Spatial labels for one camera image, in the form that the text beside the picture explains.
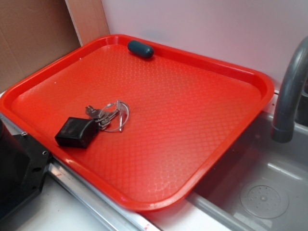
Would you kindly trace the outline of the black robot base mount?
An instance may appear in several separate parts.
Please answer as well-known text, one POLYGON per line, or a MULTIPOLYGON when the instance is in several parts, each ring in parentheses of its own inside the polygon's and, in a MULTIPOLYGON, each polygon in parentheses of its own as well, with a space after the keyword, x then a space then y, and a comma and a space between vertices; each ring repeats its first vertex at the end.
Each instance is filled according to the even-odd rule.
POLYGON ((50 160, 50 151, 31 135, 12 135, 0 123, 1 221, 41 193, 50 160))

